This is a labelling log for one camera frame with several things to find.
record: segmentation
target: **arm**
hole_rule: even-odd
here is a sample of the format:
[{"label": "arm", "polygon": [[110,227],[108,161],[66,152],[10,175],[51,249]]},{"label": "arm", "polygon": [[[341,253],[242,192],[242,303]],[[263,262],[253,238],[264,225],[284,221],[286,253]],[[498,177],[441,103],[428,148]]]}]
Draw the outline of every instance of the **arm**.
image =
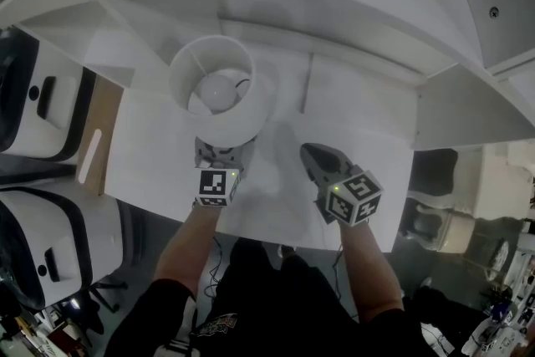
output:
[{"label": "arm", "polygon": [[368,323],[389,309],[403,309],[401,288],[367,223],[340,224],[349,286],[359,318]]},{"label": "arm", "polygon": [[193,207],[161,254],[154,280],[175,280],[189,288],[196,298],[220,212],[220,207]]}]

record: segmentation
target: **white table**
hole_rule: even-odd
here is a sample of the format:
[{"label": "white table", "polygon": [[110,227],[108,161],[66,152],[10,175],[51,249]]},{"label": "white table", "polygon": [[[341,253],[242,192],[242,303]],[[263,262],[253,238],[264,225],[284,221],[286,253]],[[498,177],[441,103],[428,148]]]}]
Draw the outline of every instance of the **white table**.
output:
[{"label": "white table", "polygon": [[[252,48],[252,54],[274,110],[257,138],[247,176],[217,230],[267,242],[338,249],[338,225],[326,225],[313,204],[316,187],[298,154],[302,143],[317,142],[345,152],[363,169],[373,171],[384,187],[370,226],[381,250],[391,251],[409,184],[413,155],[409,143],[300,114],[308,56],[259,47]],[[186,220],[197,186],[190,174],[194,139],[169,96],[127,89],[115,123],[105,192],[162,216]]]}]

